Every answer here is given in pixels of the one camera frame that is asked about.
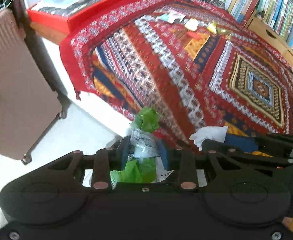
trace white floor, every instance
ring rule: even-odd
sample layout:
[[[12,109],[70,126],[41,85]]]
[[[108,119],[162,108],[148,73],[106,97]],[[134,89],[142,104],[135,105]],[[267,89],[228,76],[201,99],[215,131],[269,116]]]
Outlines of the white floor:
[[[53,122],[32,151],[32,162],[24,166],[21,161],[0,155],[0,191],[10,181],[43,166],[73,150],[85,155],[94,154],[117,138],[117,134],[103,126],[74,103],[62,98],[62,105],[69,106],[67,118]],[[0,227],[6,220],[0,209]]]

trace patterned bedspread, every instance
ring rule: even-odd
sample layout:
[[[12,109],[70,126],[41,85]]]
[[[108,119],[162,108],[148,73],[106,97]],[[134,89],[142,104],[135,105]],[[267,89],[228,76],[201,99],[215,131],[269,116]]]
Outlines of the patterned bedspread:
[[[173,9],[181,24],[157,19]],[[198,20],[197,36],[185,29]],[[216,22],[231,37],[213,35]],[[242,135],[293,134],[293,74],[273,47],[225,11],[199,0],[112,0],[60,45],[76,92],[97,94],[132,119],[161,115],[160,133],[189,144],[207,125]]]

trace red bedspread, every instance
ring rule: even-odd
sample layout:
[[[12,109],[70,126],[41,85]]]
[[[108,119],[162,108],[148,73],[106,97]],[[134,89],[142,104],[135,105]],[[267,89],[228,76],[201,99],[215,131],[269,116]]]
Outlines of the red bedspread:
[[[157,19],[168,10],[198,20]],[[212,35],[216,22],[231,37]],[[92,92],[132,119],[161,115],[162,135],[189,143],[203,126],[253,135],[293,133],[293,75],[277,50],[225,11],[198,0],[111,0],[60,45],[75,90]]]

